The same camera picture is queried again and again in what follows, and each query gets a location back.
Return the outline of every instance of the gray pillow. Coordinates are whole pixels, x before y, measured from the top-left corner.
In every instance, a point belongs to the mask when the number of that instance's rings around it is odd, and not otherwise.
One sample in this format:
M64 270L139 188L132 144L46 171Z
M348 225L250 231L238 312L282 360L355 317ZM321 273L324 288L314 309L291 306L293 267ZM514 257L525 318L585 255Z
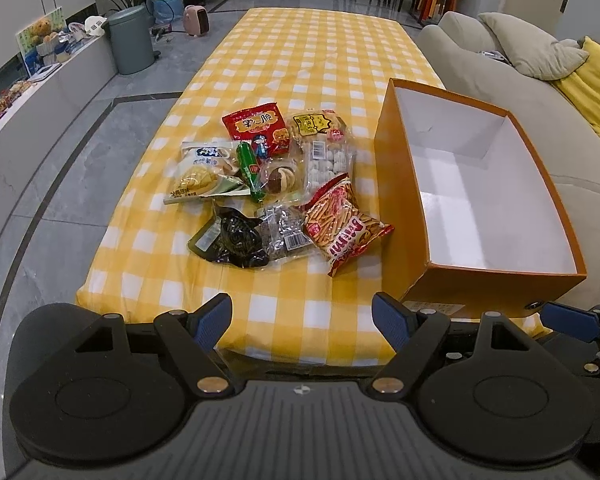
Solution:
M562 79L589 57L574 43L560 42L515 16L484 12L478 18L493 31L513 67L522 75L542 81Z

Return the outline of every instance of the black snack package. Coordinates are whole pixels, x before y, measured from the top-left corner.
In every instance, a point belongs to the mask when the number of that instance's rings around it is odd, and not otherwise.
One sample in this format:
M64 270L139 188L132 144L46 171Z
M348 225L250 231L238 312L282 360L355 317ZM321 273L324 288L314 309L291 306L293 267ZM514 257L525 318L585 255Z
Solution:
M213 217L187 247L208 262L233 264L241 269L264 267L269 257L255 230L261 223L259 218L248 218L237 209L214 202Z

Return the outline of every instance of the snack package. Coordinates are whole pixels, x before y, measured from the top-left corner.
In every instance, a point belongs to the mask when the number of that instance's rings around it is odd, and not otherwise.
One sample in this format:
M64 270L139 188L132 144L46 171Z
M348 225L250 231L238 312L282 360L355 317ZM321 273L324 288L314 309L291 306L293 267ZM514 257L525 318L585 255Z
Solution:
M214 215L187 247L200 258L216 264L233 264L241 269L263 267L269 257L256 227L258 218L248 218L237 209L214 202Z
M209 196L243 196L249 187L237 176L238 142L183 142L170 193L165 204Z
M308 256L316 250L304 234L304 213L297 207L275 203L258 209L256 216L262 220L256 229L271 261Z
M222 122L233 140L248 140L260 160L289 151L289 132L275 103L234 112Z
M302 186L298 161L291 156L268 158L260 168L260 183L268 194L286 195Z
M289 133L299 146L317 134L327 135L328 141L341 141L349 136L349 129L333 110L305 110L286 118Z
M315 193L334 177L353 175L354 149L346 123L333 110L305 110L286 118L305 158L304 190Z
M329 276L366 251L373 240L394 230L392 225L359 210L346 173L321 187L300 209L304 212L305 231L329 260Z
M255 153L253 153L251 145L246 141L239 142L235 149L235 153L238 157L238 165L240 165L242 178L251 191L251 198L256 202L262 202L265 193L262 190L262 184L258 177L260 165L258 164Z
M307 193L315 193L336 176L353 172L353 150L344 140L329 140L327 134L317 134L304 144L304 154Z

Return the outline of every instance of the orange box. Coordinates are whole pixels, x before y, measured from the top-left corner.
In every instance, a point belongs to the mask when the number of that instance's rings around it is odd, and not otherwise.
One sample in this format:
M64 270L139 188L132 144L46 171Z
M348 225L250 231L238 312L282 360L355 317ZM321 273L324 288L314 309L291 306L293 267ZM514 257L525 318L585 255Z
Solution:
M374 141L382 290L454 317L525 317L587 277L570 220L508 111L390 79Z

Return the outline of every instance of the table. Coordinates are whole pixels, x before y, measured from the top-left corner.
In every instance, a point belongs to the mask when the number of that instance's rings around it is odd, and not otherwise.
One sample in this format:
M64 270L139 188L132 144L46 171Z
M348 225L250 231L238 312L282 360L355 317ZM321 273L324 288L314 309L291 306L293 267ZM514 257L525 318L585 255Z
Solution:
M234 302L222 348L269 359L382 364L391 347L371 319L381 289L381 247L326 275L323 257L281 267L211 264L186 244L210 218L208 202L164 206L184 139L228 138L223 115L276 101L283 114L332 108L357 148L360 206L378 214L373 136L390 77L442 86L402 27L391 20L311 9L252 9L193 78L138 164L96 252L80 306L147 322L197 309L217 292ZM252 214L249 200L231 205Z

